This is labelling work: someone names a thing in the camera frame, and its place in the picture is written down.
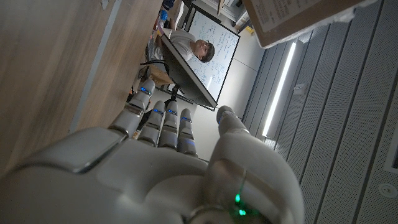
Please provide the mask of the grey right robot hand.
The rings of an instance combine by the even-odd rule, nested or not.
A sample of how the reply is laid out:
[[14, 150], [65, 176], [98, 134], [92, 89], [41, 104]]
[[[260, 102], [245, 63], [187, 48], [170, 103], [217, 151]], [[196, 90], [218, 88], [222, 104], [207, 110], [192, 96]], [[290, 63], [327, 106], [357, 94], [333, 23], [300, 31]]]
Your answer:
[[209, 161], [197, 157], [189, 110], [144, 82], [108, 128], [75, 132], [1, 178], [2, 223], [303, 223], [288, 163], [223, 106]]

